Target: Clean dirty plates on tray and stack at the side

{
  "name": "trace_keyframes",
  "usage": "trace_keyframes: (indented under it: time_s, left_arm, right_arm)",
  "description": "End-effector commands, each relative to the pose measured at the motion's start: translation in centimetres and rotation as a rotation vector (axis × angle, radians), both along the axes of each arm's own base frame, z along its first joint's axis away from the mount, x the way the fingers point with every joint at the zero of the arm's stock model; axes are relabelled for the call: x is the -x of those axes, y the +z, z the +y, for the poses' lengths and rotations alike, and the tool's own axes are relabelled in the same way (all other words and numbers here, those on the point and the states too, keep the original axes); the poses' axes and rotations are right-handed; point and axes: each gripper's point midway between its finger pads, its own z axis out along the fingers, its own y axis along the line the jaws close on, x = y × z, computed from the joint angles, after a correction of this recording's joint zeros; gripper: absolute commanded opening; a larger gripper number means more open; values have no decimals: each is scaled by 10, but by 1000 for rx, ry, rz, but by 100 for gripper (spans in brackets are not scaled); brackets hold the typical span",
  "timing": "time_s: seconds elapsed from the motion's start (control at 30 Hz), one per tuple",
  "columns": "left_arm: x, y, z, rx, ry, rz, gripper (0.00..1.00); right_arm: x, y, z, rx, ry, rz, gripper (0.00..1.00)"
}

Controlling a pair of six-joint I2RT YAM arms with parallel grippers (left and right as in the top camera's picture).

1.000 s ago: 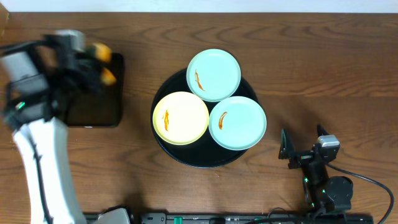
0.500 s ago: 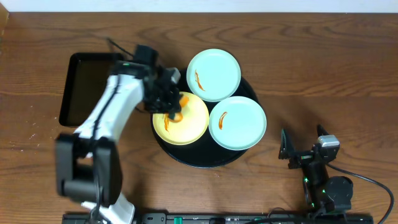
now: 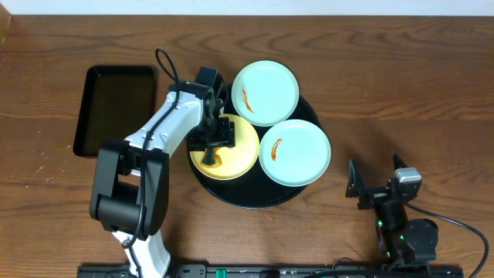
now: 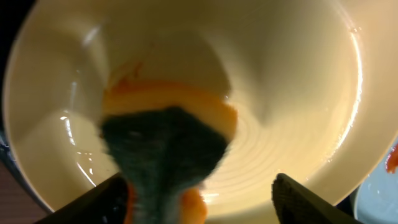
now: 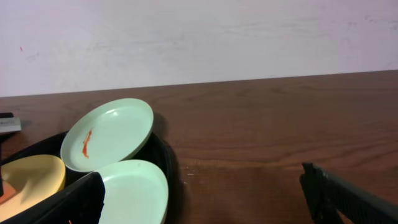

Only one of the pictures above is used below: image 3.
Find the green and yellow sponge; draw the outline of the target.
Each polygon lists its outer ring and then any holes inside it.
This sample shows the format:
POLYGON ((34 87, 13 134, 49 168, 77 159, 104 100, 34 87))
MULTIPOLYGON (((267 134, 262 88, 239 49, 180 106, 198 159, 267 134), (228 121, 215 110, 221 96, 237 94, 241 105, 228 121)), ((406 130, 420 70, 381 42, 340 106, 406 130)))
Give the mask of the green and yellow sponge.
POLYGON ((201 163, 207 168, 217 168, 222 165, 222 160, 218 155, 219 147, 210 147, 205 150, 205 155, 201 163))

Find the yellow plate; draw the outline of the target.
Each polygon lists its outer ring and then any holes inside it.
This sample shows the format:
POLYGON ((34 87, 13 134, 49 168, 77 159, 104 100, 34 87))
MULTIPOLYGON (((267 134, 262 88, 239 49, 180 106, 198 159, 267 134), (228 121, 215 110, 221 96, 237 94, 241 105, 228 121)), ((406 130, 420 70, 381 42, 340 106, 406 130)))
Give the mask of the yellow plate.
POLYGON ((231 180, 245 174, 259 156, 259 136, 255 128, 244 118, 234 114, 223 114, 235 125, 235 146, 217 147, 214 151, 215 164, 204 164, 205 151, 190 151, 192 164, 205 176, 220 181, 231 180))

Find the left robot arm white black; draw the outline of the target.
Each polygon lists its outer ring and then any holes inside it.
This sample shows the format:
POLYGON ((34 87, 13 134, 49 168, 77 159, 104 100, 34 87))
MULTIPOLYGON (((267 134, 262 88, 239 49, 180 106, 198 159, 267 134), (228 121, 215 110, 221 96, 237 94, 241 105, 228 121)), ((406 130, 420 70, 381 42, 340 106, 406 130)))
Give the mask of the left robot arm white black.
POLYGON ((169 201, 171 155, 187 136, 195 151, 235 144, 234 124, 221 117, 220 77, 179 80, 160 110, 122 141, 99 150, 90 216, 119 240, 131 277, 164 277, 171 264, 161 236, 169 201))

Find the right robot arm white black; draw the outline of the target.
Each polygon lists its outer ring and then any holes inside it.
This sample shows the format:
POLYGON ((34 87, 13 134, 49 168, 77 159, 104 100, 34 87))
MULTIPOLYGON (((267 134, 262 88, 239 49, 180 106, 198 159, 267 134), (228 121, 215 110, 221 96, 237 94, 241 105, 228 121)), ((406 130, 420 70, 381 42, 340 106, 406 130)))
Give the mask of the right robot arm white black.
POLYGON ((408 202, 417 197, 422 177, 416 168, 407 166, 393 156, 394 176, 379 188, 368 188, 357 163, 349 163, 349 181, 345 196, 357 198, 360 210, 376 213, 379 244, 398 266, 421 265, 436 259, 438 227, 428 219, 409 219, 405 211, 408 202))

